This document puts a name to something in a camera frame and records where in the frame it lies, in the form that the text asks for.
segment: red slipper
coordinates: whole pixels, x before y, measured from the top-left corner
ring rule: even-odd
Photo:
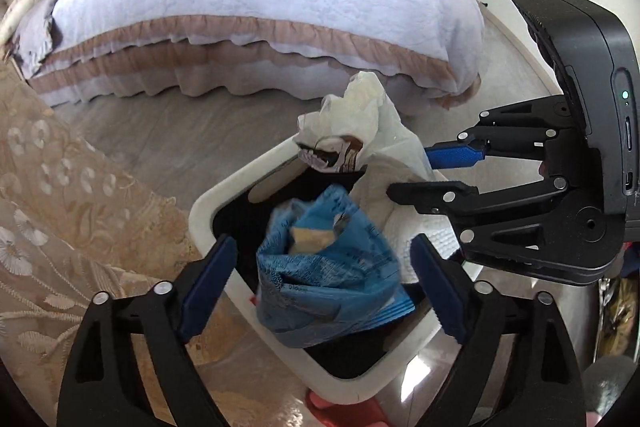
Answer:
[[[393,427],[375,398],[352,405],[335,405],[308,391],[305,402],[311,414],[326,427]]]

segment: trash bin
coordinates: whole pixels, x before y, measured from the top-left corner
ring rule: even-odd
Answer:
[[[315,200],[331,184],[350,190],[361,172],[322,174],[292,165],[298,153],[292,139],[286,140],[249,165],[209,189],[193,205],[189,229],[204,256],[223,233],[238,244],[238,264],[225,292],[260,337],[322,398],[339,404],[359,403],[374,396],[404,370],[435,333],[440,324],[430,310],[420,286],[405,285],[416,310],[391,323],[359,331],[306,349],[291,349],[276,340],[258,322],[251,297],[257,289],[255,252],[264,239],[271,211],[291,198]],[[290,180],[287,170],[297,175]],[[272,184],[273,188],[264,188]],[[255,201],[252,188],[269,195]],[[481,267],[463,263],[475,279]]]

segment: blue package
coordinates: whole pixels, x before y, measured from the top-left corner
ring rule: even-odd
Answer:
[[[315,254],[289,255],[289,230],[341,233]],[[257,316],[288,347],[380,326],[415,309],[385,238],[340,185],[275,211],[256,253]]]

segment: beige embroidered curtain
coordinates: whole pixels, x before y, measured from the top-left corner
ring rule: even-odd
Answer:
[[[0,357],[46,423],[90,298],[144,293],[199,259],[186,215],[123,172],[0,64]],[[172,422],[142,339],[134,340],[154,412]],[[224,296],[188,346],[233,426],[318,425],[303,384]]]

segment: tile floor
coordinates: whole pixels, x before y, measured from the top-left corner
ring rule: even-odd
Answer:
[[[482,87],[473,100],[451,110],[434,108],[425,115],[404,118],[405,125],[429,145],[451,140],[473,126],[484,109],[548,95],[523,57],[491,23],[486,25],[480,75]],[[299,114],[318,107],[319,100],[297,100],[277,91],[237,97],[217,89],[188,98],[178,89],[169,89],[154,97],[98,97],[87,104],[59,106],[56,112],[142,182],[164,196],[174,196],[178,206],[188,210],[205,190],[294,134]],[[537,163],[508,158],[488,158],[473,169],[447,171],[447,176],[477,185],[482,192],[539,179]],[[483,270],[481,278],[510,295],[550,291],[559,303],[578,359],[582,364],[590,359],[596,311],[593,288],[532,285],[531,279],[490,269]],[[419,368],[428,375],[412,392],[405,389],[404,401],[404,371],[379,393],[395,427],[416,424],[442,385],[457,350],[452,338],[438,333],[418,354]],[[508,352],[509,339],[505,339],[480,405],[494,403]]]

